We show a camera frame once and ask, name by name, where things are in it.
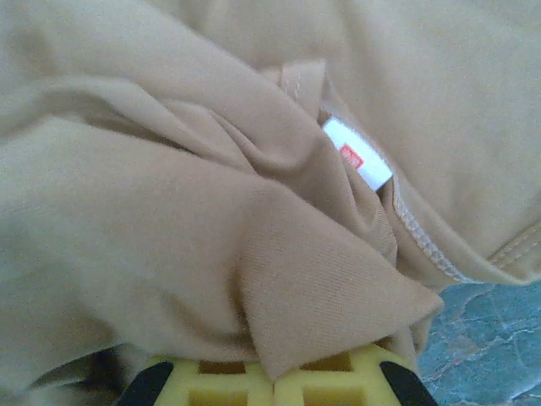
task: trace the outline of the red logo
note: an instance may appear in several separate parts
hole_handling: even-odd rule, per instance
[[[361,158],[357,153],[353,150],[351,146],[348,144],[345,144],[341,149],[340,153],[344,158],[347,159],[349,163],[352,164],[352,166],[355,169],[359,169],[361,166],[363,166],[364,161],[363,158]]]

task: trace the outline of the label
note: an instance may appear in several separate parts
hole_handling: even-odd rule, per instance
[[[385,161],[357,131],[336,117],[329,118],[322,129],[372,190],[378,190],[392,177]]]

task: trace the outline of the yellow plastic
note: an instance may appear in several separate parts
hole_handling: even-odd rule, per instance
[[[382,361],[409,366],[370,344],[292,370],[274,385],[259,364],[156,358],[174,369],[155,406],[400,406]]]

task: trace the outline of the beige fabric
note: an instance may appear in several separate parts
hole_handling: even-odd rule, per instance
[[[534,2],[152,3],[1,3],[5,404],[107,404],[73,384],[104,348],[124,383],[155,353],[411,358],[433,292],[539,278]]]

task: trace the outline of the white tag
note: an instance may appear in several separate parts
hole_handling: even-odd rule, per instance
[[[323,124],[323,130],[372,190],[378,190],[392,177],[392,171],[385,161],[363,139],[363,136],[347,127],[338,118],[329,118]]]

